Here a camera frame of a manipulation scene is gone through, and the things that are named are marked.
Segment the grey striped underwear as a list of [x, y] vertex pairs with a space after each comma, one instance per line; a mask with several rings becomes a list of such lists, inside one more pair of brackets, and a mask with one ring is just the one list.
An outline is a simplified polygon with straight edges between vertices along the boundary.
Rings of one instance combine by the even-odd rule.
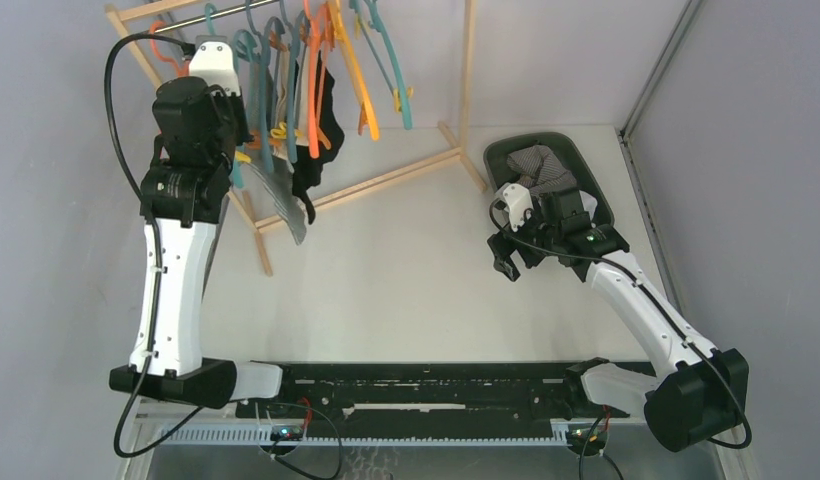
[[273, 113], [271, 93], [274, 85], [267, 79], [260, 84], [260, 74], [267, 73], [258, 62], [247, 67], [248, 95], [246, 118], [252, 146], [245, 146], [244, 152], [251, 162], [246, 165], [274, 204], [276, 214], [286, 224], [296, 245], [301, 245], [307, 235], [305, 215], [292, 192], [292, 171], [287, 160], [273, 154], [268, 144], [269, 134], [263, 135], [261, 126], [269, 126]]

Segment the teal hanger front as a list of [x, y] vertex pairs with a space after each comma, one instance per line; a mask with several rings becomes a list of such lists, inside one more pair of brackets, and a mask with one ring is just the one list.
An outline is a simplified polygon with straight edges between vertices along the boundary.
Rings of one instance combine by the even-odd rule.
[[[204, 22], [208, 31], [208, 34], [211, 36], [217, 36], [217, 31], [215, 29], [213, 23], [213, 17], [218, 12], [216, 6], [208, 2], [204, 6]], [[256, 48], [256, 40], [254, 39], [251, 32], [247, 30], [240, 29], [235, 32], [233, 36], [233, 51], [234, 51], [234, 70], [237, 71], [239, 68], [239, 61], [247, 61], [249, 63], [253, 63], [256, 58], [257, 54], [254, 52]], [[234, 187], [242, 189], [244, 184], [243, 173], [242, 173], [242, 165], [243, 162], [241, 161], [241, 157], [245, 157], [245, 147], [239, 147], [238, 151], [236, 152], [235, 159], [233, 161], [232, 171], [231, 171], [231, 181]]]

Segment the white underwear black trim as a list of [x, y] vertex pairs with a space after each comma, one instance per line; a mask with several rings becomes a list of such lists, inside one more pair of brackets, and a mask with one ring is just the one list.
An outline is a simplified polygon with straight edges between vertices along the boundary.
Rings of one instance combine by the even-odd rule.
[[599, 206], [598, 200], [586, 191], [580, 190], [579, 196], [583, 209], [588, 213], [591, 221], [595, 220], [596, 210]]

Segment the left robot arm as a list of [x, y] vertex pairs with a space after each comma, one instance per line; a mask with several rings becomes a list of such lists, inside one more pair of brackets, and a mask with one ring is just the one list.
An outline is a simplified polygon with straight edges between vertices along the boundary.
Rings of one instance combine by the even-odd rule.
[[276, 417], [297, 407], [281, 367], [205, 356], [201, 305], [236, 148], [243, 138], [239, 95], [187, 76], [163, 84], [152, 113], [159, 133], [139, 184], [146, 280], [128, 362], [109, 387], [160, 401], [219, 409], [259, 398]]

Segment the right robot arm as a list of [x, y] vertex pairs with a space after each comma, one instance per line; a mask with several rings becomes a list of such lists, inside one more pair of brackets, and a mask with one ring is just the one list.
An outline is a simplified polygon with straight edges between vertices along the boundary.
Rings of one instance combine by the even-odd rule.
[[507, 183], [488, 215], [497, 230], [488, 240], [497, 271], [516, 281], [515, 253], [529, 267], [557, 259], [611, 307], [653, 369], [647, 375], [601, 358], [577, 365], [563, 391], [570, 412], [588, 416], [602, 405], [641, 418], [671, 452], [704, 441], [732, 450], [751, 446], [745, 357], [718, 348], [683, 317], [647, 278], [624, 237], [584, 207], [578, 188], [534, 197]]

